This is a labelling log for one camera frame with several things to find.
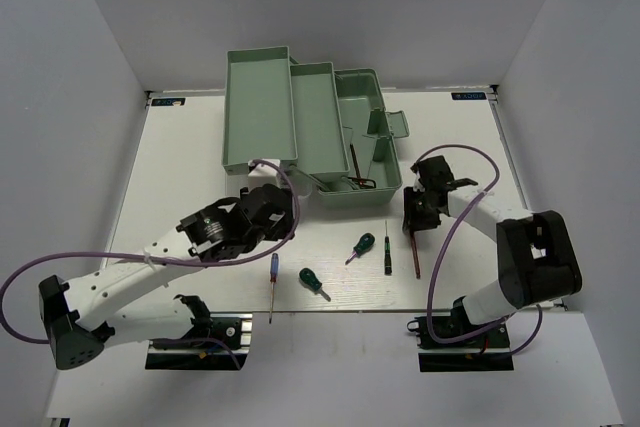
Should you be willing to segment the large hex key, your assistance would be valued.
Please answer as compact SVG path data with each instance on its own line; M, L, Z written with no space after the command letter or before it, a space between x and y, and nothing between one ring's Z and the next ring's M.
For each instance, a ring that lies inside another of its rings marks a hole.
M415 232L413 230L409 230L408 235L409 235L415 277L416 279L421 279L420 259L419 259L418 245L415 237Z

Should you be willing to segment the dark green slim screwdriver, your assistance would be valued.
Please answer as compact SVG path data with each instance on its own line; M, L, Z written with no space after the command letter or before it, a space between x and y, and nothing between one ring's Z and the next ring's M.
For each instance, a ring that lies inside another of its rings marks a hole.
M392 275L391 246L390 246L390 238L388 234L388 224L386 220L385 220L385 236L384 236L384 275L386 276Z

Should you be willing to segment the green stubby screwdriver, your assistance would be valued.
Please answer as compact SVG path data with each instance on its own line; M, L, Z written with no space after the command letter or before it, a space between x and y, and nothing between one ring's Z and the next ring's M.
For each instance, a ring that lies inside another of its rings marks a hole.
M321 295L328 302L331 301L331 297L323 289L322 282L317 278L316 274L311 269L301 269L299 271L299 280L302 285L304 285L314 294Z
M349 263L351 263L354 259L361 257L362 255L364 255L365 253L369 252L372 247L375 244L375 237L367 232L365 234L363 234L358 242L355 244L355 246L352 249L352 253L351 255L347 258L347 260L345 261L345 264L348 265Z

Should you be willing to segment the blue red precision screwdriver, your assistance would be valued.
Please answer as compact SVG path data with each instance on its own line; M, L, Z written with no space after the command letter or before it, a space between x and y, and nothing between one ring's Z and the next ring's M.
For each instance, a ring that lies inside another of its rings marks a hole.
M271 256L270 262L270 303L269 303L269 323L272 323L273 312L274 312L274 303L275 303L275 286L278 279L279 272L279 255L277 253L273 253Z

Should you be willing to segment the long hex key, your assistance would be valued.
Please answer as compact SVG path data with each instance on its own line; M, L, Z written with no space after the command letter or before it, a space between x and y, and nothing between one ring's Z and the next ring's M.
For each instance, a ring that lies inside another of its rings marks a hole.
M374 148L366 145L364 149L357 150L355 145L349 145L353 162L354 175L349 177L368 178L371 163L373 162Z

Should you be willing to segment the green plastic toolbox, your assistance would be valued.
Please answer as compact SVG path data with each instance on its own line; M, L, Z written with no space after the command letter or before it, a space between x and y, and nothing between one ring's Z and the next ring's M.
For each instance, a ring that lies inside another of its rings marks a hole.
M326 208L385 205L402 186L395 143L408 135L405 114L387 109L372 68L299 63L286 46L227 54L221 163L229 175L248 174L253 159L277 159ZM374 148L375 189L347 180L351 143Z

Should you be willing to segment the angled hex key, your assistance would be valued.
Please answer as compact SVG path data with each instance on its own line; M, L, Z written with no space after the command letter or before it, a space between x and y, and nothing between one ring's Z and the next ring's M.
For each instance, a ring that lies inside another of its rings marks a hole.
M373 179L348 177L347 180L354 189L375 189L377 187L376 181Z

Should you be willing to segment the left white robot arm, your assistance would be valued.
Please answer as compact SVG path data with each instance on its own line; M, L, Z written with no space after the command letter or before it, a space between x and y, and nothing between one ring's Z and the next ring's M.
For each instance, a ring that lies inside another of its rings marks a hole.
M288 241L299 220L294 194L272 184L220 199L182 219L141 253L83 277L39 284L40 314L60 370L78 368L106 348L149 340L161 348L232 349L196 295L155 307L146 294L205 268L229 263L262 241Z

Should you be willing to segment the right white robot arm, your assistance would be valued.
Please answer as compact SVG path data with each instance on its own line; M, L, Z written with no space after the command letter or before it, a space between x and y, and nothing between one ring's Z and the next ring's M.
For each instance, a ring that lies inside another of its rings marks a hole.
M532 212L495 200L490 187L455 178L442 156L420 160L411 170L416 181L404 190L404 232L433 230L444 216L454 221L436 257L434 274L462 224L485 235L497 249L496 280L456 299L442 327L427 314L431 342L475 345L519 310L581 291L582 274L560 213Z

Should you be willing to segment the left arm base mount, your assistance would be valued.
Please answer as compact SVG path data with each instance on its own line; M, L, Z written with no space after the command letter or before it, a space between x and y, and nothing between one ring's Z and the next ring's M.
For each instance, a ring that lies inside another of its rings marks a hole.
M234 372L244 366L251 345L253 315L212 314L211 326L184 340L149 343L145 369L149 371Z

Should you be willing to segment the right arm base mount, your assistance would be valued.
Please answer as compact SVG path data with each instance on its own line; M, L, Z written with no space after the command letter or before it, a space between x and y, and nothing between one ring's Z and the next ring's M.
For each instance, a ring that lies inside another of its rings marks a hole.
M437 343L427 330L427 319L415 317L406 325L417 337L422 373L471 373L513 371L511 344L505 324L473 339L452 344Z

